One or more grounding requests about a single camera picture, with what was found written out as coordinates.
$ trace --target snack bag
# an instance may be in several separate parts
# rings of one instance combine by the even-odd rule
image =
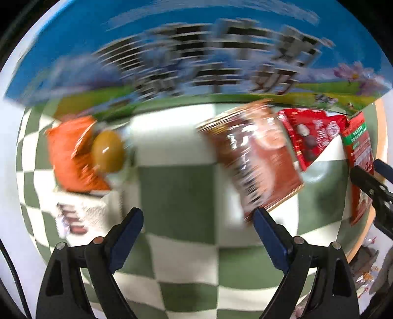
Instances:
[[[328,114],[323,110],[285,108],[278,112],[303,171],[307,169],[329,143],[345,128],[345,115]]]
[[[90,153],[93,125],[91,116],[80,117],[48,129],[49,160],[61,186],[72,192],[109,191],[110,187],[93,168]]]
[[[342,132],[343,144],[349,160],[349,168],[359,165],[371,175],[374,174],[373,152],[370,135],[363,113],[359,113],[349,121],[348,127]],[[352,219],[354,225],[371,205],[371,198],[359,187],[352,185]]]
[[[235,107],[198,127],[232,173],[246,220],[254,209],[273,209],[303,186],[268,101]]]

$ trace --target orange package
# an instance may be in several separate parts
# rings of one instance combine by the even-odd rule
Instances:
[[[235,107],[198,127],[214,145],[218,162],[231,172],[245,220],[254,209],[269,211],[303,186],[269,101]]]
[[[49,160],[57,180],[67,191],[88,193],[110,190],[106,181],[93,169],[90,149],[95,122],[91,116],[80,117],[45,132]]]

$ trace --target egg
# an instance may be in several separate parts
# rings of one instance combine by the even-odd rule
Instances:
[[[102,131],[93,141],[92,156],[94,167],[102,173],[121,170],[125,151],[119,135],[111,130]]]

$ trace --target black cable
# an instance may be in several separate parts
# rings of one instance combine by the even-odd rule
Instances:
[[[1,241],[1,239],[0,239],[0,250],[3,253],[4,259],[6,260],[6,262],[8,264],[8,267],[9,267],[9,270],[11,271],[12,277],[14,278],[15,285],[17,287],[19,298],[20,298],[20,301],[22,302],[22,306],[23,306],[23,309],[25,311],[26,317],[28,319],[32,319],[31,313],[30,313],[30,309],[29,309],[29,306],[27,305],[26,297],[24,295],[22,284],[20,283],[17,270],[15,269],[15,266],[12,263],[12,260],[11,260],[11,258],[9,256],[9,254],[8,254],[8,251],[6,250],[6,248],[5,248],[4,244],[3,244],[3,242]]]

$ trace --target brown snack package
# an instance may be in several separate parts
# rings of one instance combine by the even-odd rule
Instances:
[[[235,107],[198,126],[230,170],[246,220],[255,208],[271,210],[303,186],[269,101]]]

